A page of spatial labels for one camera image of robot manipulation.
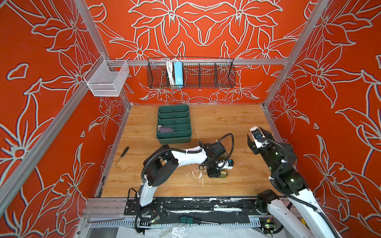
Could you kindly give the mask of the green striped sock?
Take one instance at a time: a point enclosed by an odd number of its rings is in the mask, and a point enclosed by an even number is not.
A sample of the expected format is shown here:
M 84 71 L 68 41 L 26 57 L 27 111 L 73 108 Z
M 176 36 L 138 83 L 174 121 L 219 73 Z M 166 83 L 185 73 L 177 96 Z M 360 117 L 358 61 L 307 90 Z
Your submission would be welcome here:
M 227 177 L 228 177 L 228 171 L 227 170 L 220 171 L 220 175 L 219 175 L 220 179 L 225 179 Z

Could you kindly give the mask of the purple striped sock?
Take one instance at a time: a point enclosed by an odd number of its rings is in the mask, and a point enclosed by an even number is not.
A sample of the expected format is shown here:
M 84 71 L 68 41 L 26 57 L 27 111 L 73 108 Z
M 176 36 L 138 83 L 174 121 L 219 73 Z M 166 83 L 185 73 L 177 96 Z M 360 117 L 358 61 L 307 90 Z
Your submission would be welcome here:
M 171 128 L 171 127 L 162 127 L 162 126 L 158 127 L 158 133 L 170 133 L 170 132 L 174 132 L 174 131 L 175 131 L 175 129 Z

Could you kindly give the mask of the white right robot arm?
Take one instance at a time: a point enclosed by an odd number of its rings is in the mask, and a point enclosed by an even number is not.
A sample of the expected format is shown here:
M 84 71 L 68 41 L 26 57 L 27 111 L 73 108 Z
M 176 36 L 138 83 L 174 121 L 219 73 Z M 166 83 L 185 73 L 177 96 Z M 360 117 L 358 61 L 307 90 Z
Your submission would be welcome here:
M 257 195 L 257 211 L 270 214 L 295 238 L 339 238 L 341 235 L 317 203 L 307 182 L 295 170 L 297 159 L 293 147 L 278 143 L 272 134 L 261 128 L 252 128 L 247 135 L 248 146 L 260 154 L 270 169 L 269 180 L 276 191 L 286 196 L 307 222 L 302 222 L 290 212 L 274 191 L 268 189 Z

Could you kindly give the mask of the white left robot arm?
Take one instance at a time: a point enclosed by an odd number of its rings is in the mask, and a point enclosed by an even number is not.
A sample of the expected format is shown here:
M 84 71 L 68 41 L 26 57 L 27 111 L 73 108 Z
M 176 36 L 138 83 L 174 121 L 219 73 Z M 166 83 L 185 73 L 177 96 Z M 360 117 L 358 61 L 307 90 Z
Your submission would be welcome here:
M 139 205 L 145 207 L 153 202 L 157 187 L 165 183 L 178 167 L 198 164 L 200 170 L 206 170 L 209 178 L 224 178 L 227 171 L 233 169 L 230 158 L 221 142 L 202 144 L 190 149 L 176 149 L 168 145 L 161 146 L 143 163 L 142 184 L 138 192 Z

